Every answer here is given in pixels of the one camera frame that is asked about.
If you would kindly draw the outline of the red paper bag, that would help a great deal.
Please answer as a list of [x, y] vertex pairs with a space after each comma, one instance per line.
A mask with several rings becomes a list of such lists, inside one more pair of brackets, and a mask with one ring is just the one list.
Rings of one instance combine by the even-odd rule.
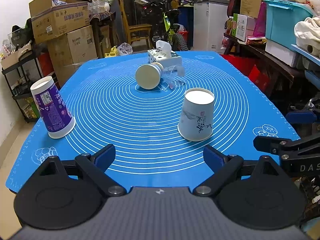
[[222, 57], [244, 76], [248, 77], [262, 92], [267, 90], [270, 84], [270, 78], [267, 74], [259, 70], [258, 67], [261, 67], [261, 60], [234, 55], [222, 55]]

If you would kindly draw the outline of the dark wooden side table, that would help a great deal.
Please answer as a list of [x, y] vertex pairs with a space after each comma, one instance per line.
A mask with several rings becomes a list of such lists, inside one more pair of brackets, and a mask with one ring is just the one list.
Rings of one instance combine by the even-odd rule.
[[225, 54], [252, 58], [258, 61], [258, 69], [270, 79], [264, 94], [281, 111], [287, 113], [292, 106], [301, 109], [317, 95], [319, 90], [306, 79], [304, 71], [291, 68], [276, 57], [267, 53], [265, 46], [241, 44], [232, 35], [224, 33], [229, 39]]

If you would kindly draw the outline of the black green bicycle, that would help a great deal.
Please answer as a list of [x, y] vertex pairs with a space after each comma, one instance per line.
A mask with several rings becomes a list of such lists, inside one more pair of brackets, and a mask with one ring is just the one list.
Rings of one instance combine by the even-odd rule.
[[156, 42], [161, 40], [168, 42], [173, 51], [188, 51], [187, 42], [183, 35], [179, 33], [178, 16], [180, 11], [178, 9], [167, 9], [167, 5], [171, 1], [134, 0], [135, 3], [142, 6], [142, 16], [151, 25], [150, 41], [154, 48], [156, 48]]

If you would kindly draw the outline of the large open cardboard box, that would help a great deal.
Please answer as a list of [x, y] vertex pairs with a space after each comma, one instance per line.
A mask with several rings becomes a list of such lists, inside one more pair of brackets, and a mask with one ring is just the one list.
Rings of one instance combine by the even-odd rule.
[[89, 25], [88, 0], [33, 0], [29, 11], [37, 44]]

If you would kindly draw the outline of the blue silicone baking mat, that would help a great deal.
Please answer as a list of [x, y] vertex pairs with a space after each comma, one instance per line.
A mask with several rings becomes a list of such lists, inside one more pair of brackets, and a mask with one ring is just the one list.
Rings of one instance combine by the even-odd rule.
[[[194, 188], [212, 175], [203, 161], [206, 145], [257, 160], [260, 153], [253, 146], [257, 135], [299, 138], [276, 106], [219, 54], [188, 51], [181, 57], [182, 83], [170, 88], [163, 82], [153, 90], [140, 88], [135, 80], [137, 68], [148, 62], [146, 54], [84, 63], [59, 92], [39, 98], [75, 117], [75, 127], [65, 137], [52, 139], [40, 119], [25, 140], [6, 187], [19, 191], [48, 157], [68, 160], [113, 144], [116, 158], [106, 172], [125, 188]], [[187, 141], [177, 129], [190, 88], [204, 88], [215, 96], [213, 133], [205, 141]]]

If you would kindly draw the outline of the purple paper cup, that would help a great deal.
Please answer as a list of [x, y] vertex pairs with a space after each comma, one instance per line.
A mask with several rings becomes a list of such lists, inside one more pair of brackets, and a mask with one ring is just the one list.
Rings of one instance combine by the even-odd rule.
[[71, 133], [76, 125], [75, 117], [66, 106], [53, 78], [46, 76], [31, 85], [37, 109], [52, 139], [60, 139]]

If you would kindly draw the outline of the white chest freezer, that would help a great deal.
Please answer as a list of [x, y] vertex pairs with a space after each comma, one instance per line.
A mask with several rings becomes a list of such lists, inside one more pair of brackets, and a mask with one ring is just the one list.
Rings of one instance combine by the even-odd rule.
[[228, 20], [228, 0], [203, 0], [194, 4], [193, 48], [223, 54], [222, 40]]

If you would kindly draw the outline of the pink plastic folder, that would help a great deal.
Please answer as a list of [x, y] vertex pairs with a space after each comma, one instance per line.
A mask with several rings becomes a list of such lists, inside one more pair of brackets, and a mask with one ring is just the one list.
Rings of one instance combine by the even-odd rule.
[[254, 37], [264, 37], [266, 33], [266, 3], [262, 2], [253, 31]]

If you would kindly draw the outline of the lower cardboard box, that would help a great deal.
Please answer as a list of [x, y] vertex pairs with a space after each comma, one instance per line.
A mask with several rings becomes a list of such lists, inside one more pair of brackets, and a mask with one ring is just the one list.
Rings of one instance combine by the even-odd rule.
[[91, 25], [49, 40], [47, 47], [60, 86], [82, 64], [98, 58]]

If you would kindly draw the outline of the black metal shelf rack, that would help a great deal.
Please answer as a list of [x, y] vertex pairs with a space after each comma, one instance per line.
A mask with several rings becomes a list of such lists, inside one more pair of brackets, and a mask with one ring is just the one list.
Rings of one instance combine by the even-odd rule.
[[33, 62], [38, 77], [42, 78], [43, 71], [39, 57], [45, 52], [47, 52], [45, 45], [33, 47], [31, 44], [27, 44], [20, 49], [16, 49], [15, 52], [5, 57], [1, 62], [1, 73], [8, 85], [11, 97], [27, 123], [35, 122], [39, 117], [32, 109], [32, 102], [23, 102], [23, 100], [32, 97], [30, 88], [34, 83], [24, 65]]

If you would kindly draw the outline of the yellow oil jug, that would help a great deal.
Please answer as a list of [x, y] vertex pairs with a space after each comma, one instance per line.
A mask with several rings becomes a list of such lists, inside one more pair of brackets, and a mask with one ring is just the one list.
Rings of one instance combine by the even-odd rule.
[[117, 47], [114, 46], [111, 48], [110, 52], [109, 53], [105, 53], [104, 54], [104, 58], [107, 58], [107, 57], [116, 57], [118, 56], [119, 53], [118, 53], [118, 50], [117, 50]]

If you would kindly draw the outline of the clear plastic cup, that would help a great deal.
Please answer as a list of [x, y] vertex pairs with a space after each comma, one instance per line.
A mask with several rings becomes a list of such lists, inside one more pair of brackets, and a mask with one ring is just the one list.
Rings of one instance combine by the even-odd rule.
[[180, 88], [185, 85], [185, 68], [181, 64], [164, 68], [162, 79], [170, 89]]

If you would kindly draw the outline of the white floral tissue box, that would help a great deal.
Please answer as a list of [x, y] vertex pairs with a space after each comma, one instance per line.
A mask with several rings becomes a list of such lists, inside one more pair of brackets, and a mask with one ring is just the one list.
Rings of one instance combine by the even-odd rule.
[[156, 42], [156, 48], [148, 50], [149, 63], [158, 62], [164, 68], [182, 65], [182, 58], [171, 49], [171, 45], [168, 42], [158, 40]]

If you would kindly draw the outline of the white blue yellow paper cup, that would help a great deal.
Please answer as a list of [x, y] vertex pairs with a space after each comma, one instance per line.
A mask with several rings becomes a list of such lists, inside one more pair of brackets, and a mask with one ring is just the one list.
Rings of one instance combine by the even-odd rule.
[[159, 62], [141, 65], [135, 73], [137, 84], [147, 90], [156, 88], [160, 83], [163, 69]]

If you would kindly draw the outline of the white paper cup ink print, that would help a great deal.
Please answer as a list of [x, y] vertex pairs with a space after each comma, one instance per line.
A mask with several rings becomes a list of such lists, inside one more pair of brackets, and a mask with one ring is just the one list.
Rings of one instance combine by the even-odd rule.
[[180, 120], [180, 135], [189, 141], [204, 141], [212, 136], [214, 94], [204, 88], [191, 88], [184, 94]]

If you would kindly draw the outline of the turquoise plastic storage bin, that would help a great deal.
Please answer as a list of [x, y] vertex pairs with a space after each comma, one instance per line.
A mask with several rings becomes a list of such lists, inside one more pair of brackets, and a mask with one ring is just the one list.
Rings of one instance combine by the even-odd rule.
[[288, 49], [296, 43], [296, 23], [313, 17], [314, 11], [307, 4], [283, 0], [264, 0], [266, 4], [266, 38]]

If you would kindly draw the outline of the red plastic bucket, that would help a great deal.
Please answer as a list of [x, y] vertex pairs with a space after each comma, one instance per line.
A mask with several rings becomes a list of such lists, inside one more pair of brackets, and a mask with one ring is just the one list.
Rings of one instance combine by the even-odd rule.
[[188, 31], [178, 31], [181, 34], [186, 42], [188, 42]]

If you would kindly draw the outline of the wooden chair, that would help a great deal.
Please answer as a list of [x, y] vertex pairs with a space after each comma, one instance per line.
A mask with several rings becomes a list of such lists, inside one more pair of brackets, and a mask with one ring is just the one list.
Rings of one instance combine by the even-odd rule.
[[118, 0], [121, 19], [124, 26], [125, 36], [127, 43], [129, 45], [133, 44], [133, 42], [138, 42], [141, 40], [145, 40], [147, 49], [150, 49], [150, 31], [152, 25], [150, 24], [138, 24], [138, 25], [129, 25], [127, 16], [124, 8], [124, 1]]

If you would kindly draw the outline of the green white product box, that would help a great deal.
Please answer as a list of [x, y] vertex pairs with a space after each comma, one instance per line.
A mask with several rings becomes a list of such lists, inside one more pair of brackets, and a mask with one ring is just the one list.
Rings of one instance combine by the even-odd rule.
[[231, 35], [241, 41], [246, 39], [248, 17], [242, 14], [234, 14]]

